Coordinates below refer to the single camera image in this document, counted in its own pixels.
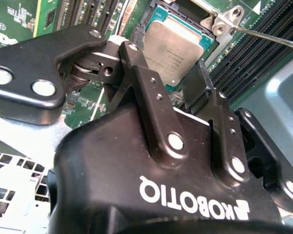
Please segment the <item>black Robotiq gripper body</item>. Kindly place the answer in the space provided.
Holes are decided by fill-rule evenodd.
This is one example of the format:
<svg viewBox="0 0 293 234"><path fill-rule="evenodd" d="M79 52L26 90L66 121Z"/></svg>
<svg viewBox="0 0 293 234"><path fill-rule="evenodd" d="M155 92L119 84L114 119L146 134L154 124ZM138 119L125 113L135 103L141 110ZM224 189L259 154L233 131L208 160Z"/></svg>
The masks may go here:
<svg viewBox="0 0 293 234"><path fill-rule="evenodd" d="M54 160L51 234L293 234L256 178L225 186L211 170L211 129L177 114L189 157L150 156L135 106L70 132Z"/></svg>

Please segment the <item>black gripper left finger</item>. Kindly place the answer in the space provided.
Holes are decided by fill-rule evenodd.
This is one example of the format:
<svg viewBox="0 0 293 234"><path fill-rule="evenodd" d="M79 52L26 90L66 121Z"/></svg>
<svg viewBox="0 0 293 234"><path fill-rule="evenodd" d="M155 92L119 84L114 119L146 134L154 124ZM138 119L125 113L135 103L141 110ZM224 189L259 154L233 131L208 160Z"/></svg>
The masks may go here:
<svg viewBox="0 0 293 234"><path fill-rule="evenodd" d="M149 69L141 48L131 41L117 55L102 53L106 37L78 25L0 49L0 141L42 165L60 154L85 157L95 149L94 123L69 129L61 110L72 80L73 65L98 56L111 67L96 78L117 88L111 108L135 102L146 134L148 153L162 167L174 168L188 157L187 138L159 74Z"/></svg>

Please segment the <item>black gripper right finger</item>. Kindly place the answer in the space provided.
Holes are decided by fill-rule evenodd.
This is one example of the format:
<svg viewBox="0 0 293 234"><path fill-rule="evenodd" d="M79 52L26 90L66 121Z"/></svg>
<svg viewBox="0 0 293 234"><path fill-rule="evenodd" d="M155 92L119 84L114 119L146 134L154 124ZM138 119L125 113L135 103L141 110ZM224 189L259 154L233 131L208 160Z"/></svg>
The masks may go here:
<svg viewBox="0 0 293 234"><path fill-rule="evenodd" d="M257 118L245 108L233 112L198 60L183 81L185 109L211 125L212 168L225 183L246 184L251 176L281 209L293 213L293 166Z"/></svg>

